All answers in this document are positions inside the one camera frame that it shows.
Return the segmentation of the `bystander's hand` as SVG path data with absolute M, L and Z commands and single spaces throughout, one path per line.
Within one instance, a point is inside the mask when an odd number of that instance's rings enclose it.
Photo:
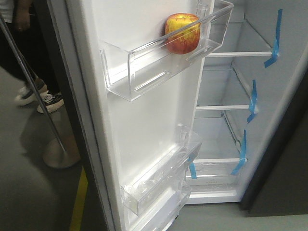
M 26 31 L 30 28 L 30 14 L 32 0 L 17 0 L 15 5 L 15 27 L 18 31 Z

